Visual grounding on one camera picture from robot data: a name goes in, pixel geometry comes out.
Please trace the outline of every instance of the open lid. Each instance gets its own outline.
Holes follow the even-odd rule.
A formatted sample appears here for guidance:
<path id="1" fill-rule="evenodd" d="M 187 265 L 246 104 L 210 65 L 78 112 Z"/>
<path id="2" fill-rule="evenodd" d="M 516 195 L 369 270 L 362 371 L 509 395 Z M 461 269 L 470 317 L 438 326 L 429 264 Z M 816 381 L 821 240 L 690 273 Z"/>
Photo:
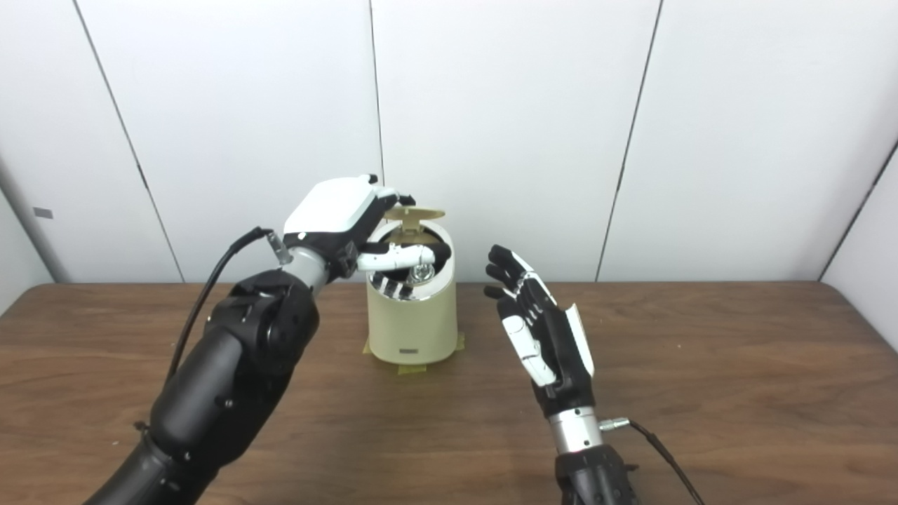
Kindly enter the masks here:
<path id="1" fill-rule="evenodd" d="M 402 224 L 393 230 L 388 239 L 389 242 L 403 244 L 431 244 L 439 242 L 431 234 L 425 233 L 421 226 L 423 219 L 437 219 L 445 216 L 443 210 L 423 207 L 394 207 L 383 213 L 383 217 L 390 221 L 402 221 Z"/>

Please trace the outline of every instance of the white robotic hand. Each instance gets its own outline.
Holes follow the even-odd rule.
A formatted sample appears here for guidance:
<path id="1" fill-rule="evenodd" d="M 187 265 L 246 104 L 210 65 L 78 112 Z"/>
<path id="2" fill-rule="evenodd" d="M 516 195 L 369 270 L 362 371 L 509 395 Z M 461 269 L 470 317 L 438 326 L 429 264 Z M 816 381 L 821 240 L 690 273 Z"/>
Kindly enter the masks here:
<path id="1" fill-rule="evenodd" d="M 322 270 L 324 282 L 349 278 L 356 270 L 398 270 L 448 259 L 445 244 L 369 244 L 383 213 L 415 200 L 393 188 L 374 186 L 363 175 L 319 182 L 284 225 L 284 244 L 293 258 L 284 268 L 301 279 Z"/>
<path id="2" fill-rule="evenodd" d="M 489 261 L 487 274 L 504 287 L 484 293 L 498 300 L 502 326 L 546 416 L 591 405 L 594 364 L 577 306 L 562 311 L 533 268 L 505 247 L 494 245 Z"/>

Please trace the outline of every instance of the cylindrical container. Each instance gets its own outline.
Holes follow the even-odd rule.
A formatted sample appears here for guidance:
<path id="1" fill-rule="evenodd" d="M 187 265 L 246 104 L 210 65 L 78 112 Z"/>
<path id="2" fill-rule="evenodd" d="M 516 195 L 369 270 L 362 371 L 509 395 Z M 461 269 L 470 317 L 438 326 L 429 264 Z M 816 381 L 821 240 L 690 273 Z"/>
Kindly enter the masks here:
<path id="1" fill-rule="evenodd" d="M 388 363 L 424 365 L 448 358 L 458 340 L 455 314 L 455 249 L 449 234 L 432 221 L 416 233 L 392 221 L 377 229 L 372 242 L 445 243 L 453 255 L 434 268 L 369 272 L 368 345 Z"/>

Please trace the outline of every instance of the robot wrist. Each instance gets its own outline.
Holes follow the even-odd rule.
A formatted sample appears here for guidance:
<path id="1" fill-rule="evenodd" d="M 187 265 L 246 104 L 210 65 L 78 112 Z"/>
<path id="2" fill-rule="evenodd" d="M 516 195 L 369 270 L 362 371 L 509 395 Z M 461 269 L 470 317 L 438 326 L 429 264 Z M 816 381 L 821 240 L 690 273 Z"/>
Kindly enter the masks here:
<path id="1" fill-rule="evenodd" d="M 552 437 L 559 454 L 601 446 L 602 431 L 592 407 L 578 407 L 549 417 Z"/>

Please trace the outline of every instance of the robotic arm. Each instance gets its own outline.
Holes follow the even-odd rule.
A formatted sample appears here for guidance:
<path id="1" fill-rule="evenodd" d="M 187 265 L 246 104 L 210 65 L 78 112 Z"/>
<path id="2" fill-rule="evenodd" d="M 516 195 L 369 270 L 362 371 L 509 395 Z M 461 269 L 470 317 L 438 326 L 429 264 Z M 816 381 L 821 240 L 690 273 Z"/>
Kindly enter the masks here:
<path id="1" fill-rule="evenodd" d="M 502 326 L 550 424 L 562 504 L 636 505 L 628 467 L 602 440 L 603 426 L 618 426 L 595 417 L 594 365 L 577 306 L 561 310 L 533 268 L 505 247 L 494 245 L 489 261 L 487 274 L 504 287 L 487 286 L 484 293 L 497 300 Z"/>
<path id="2" fill-rule="evenodd" d="M 359 269 L 448 258 L 441 244 L 366 242 L 385 210 L 414 204 L 374 182 L 373 176 L 322 182 L 286 221 L 283 243 L 267 233 L 281 268 L 238 282 L 216 305 L 202 338 L 153 404 L 137 447 L 85 505 L 196 503 L 280 401 L 318 328 L 315 297 L 325 285 Z"/>

